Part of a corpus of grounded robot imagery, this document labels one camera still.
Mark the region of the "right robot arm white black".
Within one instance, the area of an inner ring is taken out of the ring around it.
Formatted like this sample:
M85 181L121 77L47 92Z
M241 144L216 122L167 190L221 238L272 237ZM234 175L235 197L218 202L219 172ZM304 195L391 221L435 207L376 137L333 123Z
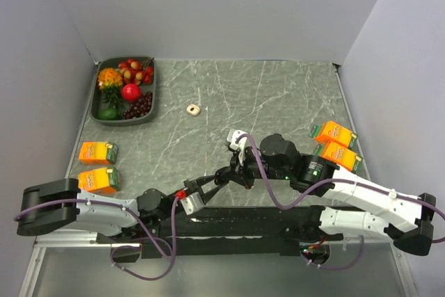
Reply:
M392 241L411 255L426 256L434 238L435 197L408 195L367 181L343 166L315 154L300 153L280 134L265 137L257 145L248 133L232 129L227 147L233 156L216 173L216 182L234 182L246 189L255 180L265 182L276 207L290 210L308 195L346 203L343 211L323 207L303 224L305 235L319 240L324 235L357 235Z

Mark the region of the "beige earbud charging case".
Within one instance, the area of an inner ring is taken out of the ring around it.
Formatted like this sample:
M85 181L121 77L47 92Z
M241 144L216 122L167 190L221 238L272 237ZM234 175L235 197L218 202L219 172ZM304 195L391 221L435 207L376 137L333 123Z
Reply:
M187 106L186 108L186 112L191 115L191 116L198 116L201 112L201 109L199 106L195 105L195 104L190 104Z

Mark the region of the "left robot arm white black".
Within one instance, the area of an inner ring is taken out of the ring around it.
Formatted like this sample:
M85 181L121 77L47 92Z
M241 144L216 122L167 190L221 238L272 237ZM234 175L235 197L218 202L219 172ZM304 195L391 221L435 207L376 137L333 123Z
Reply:
M201 210L227 184L222 177L203 176L184 181L183 187L170 195L150 188L137 198L122 200L84 191L76 179L61 179L26 188L14 221L20 236L40 236L68 228L128 243L136 238L138 230L170 219L175 198L189 206L175 212L191 214Z

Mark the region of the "black earbud charging case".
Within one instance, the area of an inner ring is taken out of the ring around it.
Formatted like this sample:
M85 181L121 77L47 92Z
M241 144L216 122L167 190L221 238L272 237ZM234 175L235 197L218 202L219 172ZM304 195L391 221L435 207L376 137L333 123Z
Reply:
M225 186L227 185L227 180L223 177L222 174L216 173L214 183L216 186Z

